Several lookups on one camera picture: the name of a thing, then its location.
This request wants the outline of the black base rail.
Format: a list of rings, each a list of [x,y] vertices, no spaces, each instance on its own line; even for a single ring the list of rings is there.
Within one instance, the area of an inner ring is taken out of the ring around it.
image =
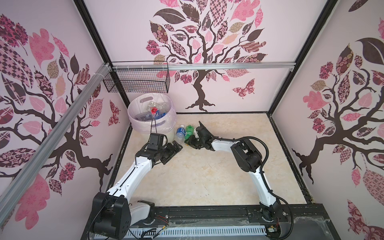
[[[259,205],[154,207],[148,220],[134,228],[263,226],[266,236],[165,238],[160,240],[339,240],[322,204],[299,204],[284,207],[273,222],[261,216]]]

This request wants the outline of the aluminium rail left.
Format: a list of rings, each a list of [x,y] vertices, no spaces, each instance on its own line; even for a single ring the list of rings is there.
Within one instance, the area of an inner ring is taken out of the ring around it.
[[[12,210],[15,208],[20,198],[27,188],[31,185],[44,163],[49,159],[51,153],[55,150],[68,128],[79,115],[88,99],[93,94],[97,86],[104,77],[110,72],[111,64],[103,63],[91,78],[81,94],[71,104],[64,116],[59,120],[53,131],[47,136],[43,143],[37,148],[35,154],[21,169],[20,173],[14,178],[11,184],[1,195],[1,224],[3,224]]]

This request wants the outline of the blue label bottle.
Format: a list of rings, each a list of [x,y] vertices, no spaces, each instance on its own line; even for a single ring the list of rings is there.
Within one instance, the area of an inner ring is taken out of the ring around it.
[[[180,125],[180,127],[176,131],[175,140],[177,143],[182,144],[185,141],[186,129],[184,125]]]
[[[147,105],[147,111],[152,115],[152,119],[158,120],[163,118],[170,110],[170,105],[166,102],[156,103],[150,102]]]

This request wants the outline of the light green bottle yellow cap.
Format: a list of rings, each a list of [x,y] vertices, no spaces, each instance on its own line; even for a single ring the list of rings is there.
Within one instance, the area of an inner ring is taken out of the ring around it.
[[[192,125],[188,125],[186,127],[186,135],[185,135],[185,140],[188,140],[192,135],[195,134],[195,128]]]

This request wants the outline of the pink plastic bin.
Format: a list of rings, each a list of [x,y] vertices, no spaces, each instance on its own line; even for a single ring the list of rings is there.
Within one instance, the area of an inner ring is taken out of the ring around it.
[[[166,94],[148,93],[138,96],[128,106],[128,116],[133,129],[143,135],[166,135],[174,140],[177,114],[171,98]]]

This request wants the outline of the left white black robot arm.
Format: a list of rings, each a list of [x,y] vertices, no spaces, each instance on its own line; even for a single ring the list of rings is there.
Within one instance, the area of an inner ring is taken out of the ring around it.
[[[105,193],[95,195],[82,240],[89,240],[91,233],[122,240],[131,225],[150,216],[154,207],[152,202],[131,204],[130,199],[144,176],[157,163],[165,165],[183,149],[176,141],[164,143],[166,137],[150,134],[148,142],[135,154],[133,164],[123,177]]]

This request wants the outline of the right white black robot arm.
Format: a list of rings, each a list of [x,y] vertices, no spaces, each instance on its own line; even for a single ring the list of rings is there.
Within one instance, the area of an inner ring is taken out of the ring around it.
[[[185,139],[185,144],[197,150],[204,148],[213,152],[232,153],[239,168],[250,174],[256,186],[262,219],[273,222],[278,218],[281,198],[273,193],[265,176],[264,165],[269,157],[269,148],[262,140],[252,136],[238,139],[216,137],[200,123],[200,126]]]

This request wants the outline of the aluminium rail back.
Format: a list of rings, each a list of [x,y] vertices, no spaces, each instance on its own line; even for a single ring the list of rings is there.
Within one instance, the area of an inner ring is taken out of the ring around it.
[[[158,70],[158,71],[186,71],[186,70],[230,70],[230,69],[294,69],[294,62],[260,62],[260,63],[225,63],[225,64],[151,64],[141,62],[123,62],[113,67],[114,70]]]

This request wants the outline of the aluminium rail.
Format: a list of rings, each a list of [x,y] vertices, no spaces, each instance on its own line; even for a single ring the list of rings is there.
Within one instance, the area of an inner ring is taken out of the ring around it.
[[[104,77],[110,72],[111,64],[103,63],[91,78],[81,94],[71,104],[64,116],[59,120],[53,131],[47,136],[43,143],[37,148],[35,154],[21,169],[20,173],[14,178],[11,184],[1,195],[1,224],[3,224],[12,210],[15,208],[20,198],[27,188],[31,185],[44,163],[49,159],[51,153],[55,150],[68,128],[79,115],[88,99],[93,94],[97,86]]]
[[[260,63],[225,63],[225,64],[151,64],[141,62],[123,62],[113,67],[114,70],[158,70],[158,71],[186,71],[186,70],[230,70],[230,69],[294,69],[294,62],[260,62]]]

